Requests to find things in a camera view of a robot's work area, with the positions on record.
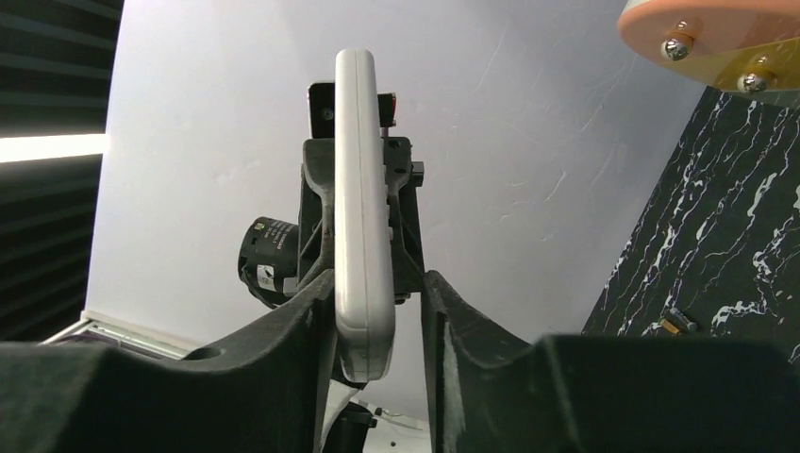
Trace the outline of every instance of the white wall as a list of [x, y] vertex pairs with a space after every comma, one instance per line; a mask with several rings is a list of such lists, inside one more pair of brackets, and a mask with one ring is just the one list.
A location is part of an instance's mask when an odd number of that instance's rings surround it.
[[[267, 310], [257, 216], [295, 221], [306, 87], [375, 53], [427, 174], [425, 259], [520, 337], [581, 329], [702, 87], [617, 38], [625, 0], [127, 0], [88, 308], [193, 342]], [[364, 399], [426, 418], [419, 307]]]

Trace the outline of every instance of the black marble surface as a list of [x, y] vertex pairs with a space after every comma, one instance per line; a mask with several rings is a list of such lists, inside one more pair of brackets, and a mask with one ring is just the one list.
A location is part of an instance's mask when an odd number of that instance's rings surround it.
[[707, 90], [584, 328], [776, 344], [800, 371], [800, 111]]

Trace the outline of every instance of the bright light strip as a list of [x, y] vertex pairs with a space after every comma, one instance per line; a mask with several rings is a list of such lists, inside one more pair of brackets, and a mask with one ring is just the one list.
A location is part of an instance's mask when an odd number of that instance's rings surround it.
[[103, 154], [108, 146], [106, 134], [12, 137], [0, 139], [0, 163]]

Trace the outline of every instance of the black cylinder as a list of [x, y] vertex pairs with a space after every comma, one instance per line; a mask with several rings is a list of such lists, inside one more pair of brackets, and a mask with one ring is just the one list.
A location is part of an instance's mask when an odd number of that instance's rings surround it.
[[259, 217], [247, 230], [239, 252], [239, 278], [250, 294], [270, 308], [297, 288], [297, 225]]

